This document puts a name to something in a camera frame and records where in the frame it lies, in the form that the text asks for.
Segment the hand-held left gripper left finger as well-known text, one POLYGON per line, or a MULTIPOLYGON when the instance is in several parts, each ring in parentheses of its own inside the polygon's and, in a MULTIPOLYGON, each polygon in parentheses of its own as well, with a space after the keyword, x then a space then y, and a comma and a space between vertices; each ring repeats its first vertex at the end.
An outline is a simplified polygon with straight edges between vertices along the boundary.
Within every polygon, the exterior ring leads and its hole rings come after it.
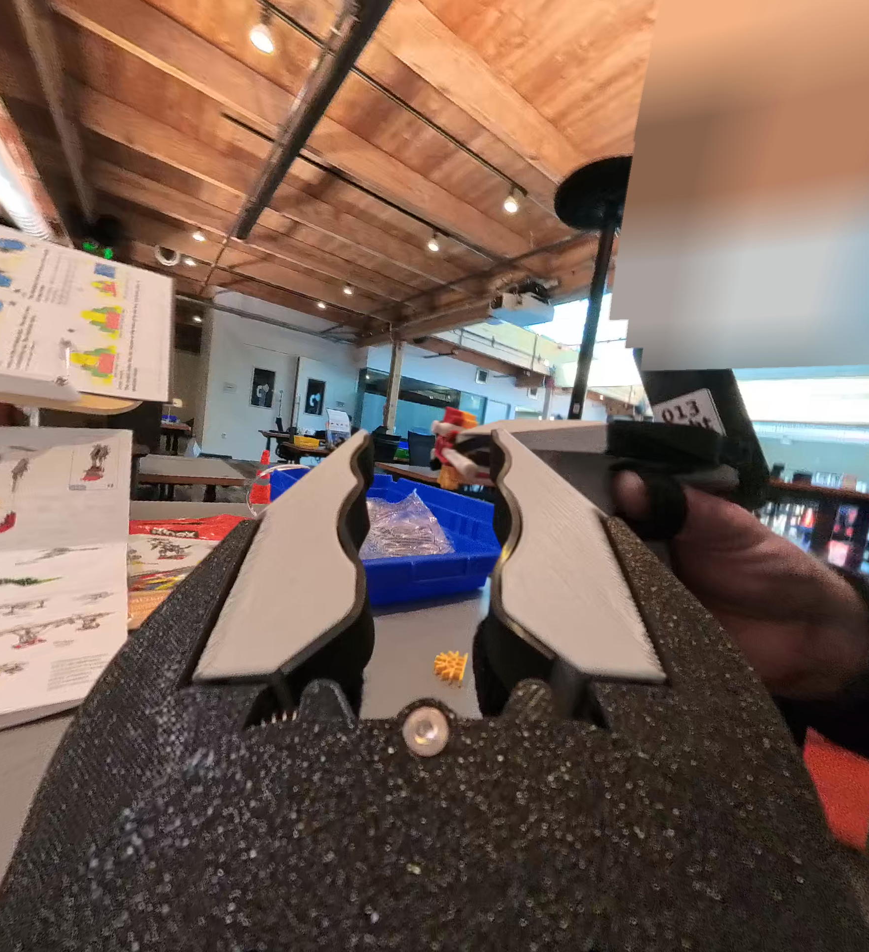
POLYGON ((270 503, 192 679, 289 674, 370 612, 360 559, 372 436, 359 430, 270 503))

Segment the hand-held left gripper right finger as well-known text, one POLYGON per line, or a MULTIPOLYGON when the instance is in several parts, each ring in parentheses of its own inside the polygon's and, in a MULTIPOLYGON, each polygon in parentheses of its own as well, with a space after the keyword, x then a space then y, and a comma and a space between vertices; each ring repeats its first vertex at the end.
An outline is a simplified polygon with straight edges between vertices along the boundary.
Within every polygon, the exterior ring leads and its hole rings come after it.
POLYGON ((492 433, 511 529, 491 615, 552 662, 556 710, 579 712, 597 681, 667 684, 609 536, 608 516, 509 430, 492 433))

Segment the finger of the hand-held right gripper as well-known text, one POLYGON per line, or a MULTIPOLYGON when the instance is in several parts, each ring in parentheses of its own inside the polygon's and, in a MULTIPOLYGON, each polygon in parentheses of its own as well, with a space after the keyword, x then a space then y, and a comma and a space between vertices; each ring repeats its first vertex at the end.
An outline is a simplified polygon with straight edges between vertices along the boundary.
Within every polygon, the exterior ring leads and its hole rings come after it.
POLYGON ((495 431, 512 434, 539 433, 540 435, 580 434, 586 431, 605 430, 607 427, 606 421, 510 419, 481 424, 479 434, 490 434, 495 431))
POLYGON ((515 433, 513 437, 604 514, 615 514, 607 433, 515 433))

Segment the orange and red toy bag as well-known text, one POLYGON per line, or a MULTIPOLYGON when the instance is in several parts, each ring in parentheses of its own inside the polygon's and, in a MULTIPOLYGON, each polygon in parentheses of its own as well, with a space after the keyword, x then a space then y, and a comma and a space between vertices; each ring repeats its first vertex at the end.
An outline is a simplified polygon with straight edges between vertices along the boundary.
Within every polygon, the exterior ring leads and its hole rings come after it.
POLYGON ((228 514, 132 520, 127 549, 129 630, 139 629, 222 540, 248 521, 228 514))

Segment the white ceiling projector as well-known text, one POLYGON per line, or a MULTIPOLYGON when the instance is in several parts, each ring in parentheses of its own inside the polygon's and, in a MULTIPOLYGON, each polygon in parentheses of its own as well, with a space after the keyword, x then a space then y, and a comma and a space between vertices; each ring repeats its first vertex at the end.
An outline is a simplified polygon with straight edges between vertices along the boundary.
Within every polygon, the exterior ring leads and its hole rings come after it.
POLYGON ((550 322, 555 310, 551 290, 543 282, 526 279, 491 298, 486 323, 534 327, 550 322))

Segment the blue plastic bin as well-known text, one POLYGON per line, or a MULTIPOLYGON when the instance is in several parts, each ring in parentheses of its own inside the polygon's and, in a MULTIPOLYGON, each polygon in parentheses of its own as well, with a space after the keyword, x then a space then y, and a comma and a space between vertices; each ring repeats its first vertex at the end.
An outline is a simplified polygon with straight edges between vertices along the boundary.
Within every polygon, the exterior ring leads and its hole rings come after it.
POLYGON ((485 585, 500 555, 495 509, 482 499, 385 473, 374 475, 367 499, 381 497, 393 501, 413 490, 448 535, 454 553, 362 561, 374 607, 474 592, 485 585))

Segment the clear plastic bag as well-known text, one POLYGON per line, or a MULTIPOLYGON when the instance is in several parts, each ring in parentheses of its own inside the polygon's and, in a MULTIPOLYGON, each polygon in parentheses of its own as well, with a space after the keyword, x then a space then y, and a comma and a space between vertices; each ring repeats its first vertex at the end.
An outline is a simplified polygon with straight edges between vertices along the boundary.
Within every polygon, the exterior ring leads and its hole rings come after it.
POLYGON ((369 497, 369 532, 359 554, 363 562, 454 553, 454 546, 433 512, 413 490, 388 500, 369 497))

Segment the black pole with round base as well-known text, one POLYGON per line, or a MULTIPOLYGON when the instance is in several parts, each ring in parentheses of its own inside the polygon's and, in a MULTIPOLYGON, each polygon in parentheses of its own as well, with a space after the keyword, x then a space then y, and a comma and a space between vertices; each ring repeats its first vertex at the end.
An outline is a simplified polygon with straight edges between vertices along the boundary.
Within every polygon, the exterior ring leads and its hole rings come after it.
POLYGON ((614 244, 622 224, 631 173, 631 155, 603 158, 571 173, 558 187, 555 212, 578 232, 594 233, 596 250, 587 313, 571 389, 568 419, 582 418, 593 363, 596 332, 606 292, 614 244))

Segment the white printed instruction sheet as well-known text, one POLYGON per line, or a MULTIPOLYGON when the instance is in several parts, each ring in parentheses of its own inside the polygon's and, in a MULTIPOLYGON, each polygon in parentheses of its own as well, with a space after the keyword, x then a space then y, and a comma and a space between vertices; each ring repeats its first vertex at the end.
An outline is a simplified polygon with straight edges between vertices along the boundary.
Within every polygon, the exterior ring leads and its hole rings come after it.
POLYGON ((128 637, 132 434, 0 426, 0 730, 78 707, 128 637))

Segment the white illustrated task sheet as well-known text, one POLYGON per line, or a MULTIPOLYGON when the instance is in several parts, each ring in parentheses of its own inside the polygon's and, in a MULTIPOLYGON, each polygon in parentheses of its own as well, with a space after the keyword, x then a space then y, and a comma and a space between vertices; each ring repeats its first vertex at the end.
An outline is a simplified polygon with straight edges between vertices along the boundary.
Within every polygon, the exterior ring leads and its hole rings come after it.
POLYGON ((0 395, 164 402, 174 311, 167 277, 0 225, 0 395))

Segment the row of ceiling spotlights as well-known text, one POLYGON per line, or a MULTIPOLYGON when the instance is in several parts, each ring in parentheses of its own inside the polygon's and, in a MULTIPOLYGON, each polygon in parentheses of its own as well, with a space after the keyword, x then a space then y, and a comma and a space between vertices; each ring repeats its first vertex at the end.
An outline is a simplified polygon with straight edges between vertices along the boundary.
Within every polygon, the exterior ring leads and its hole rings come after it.
MULTIPOLYGON (((184 4, 187 25, 222 49, 238 78, 263 80, 275 107, 226 107, 239 145, 270 146, 277 124, 316 69, 331 28, 290 2, 184 4)), ((419 251, 428 282, 455 296, 536 277, 530 237, 504 225, 503 200, 521 199, 499 159, 462 136, 480 128, 381 49, 369 45, 276 192, 295 188, 419 251)))

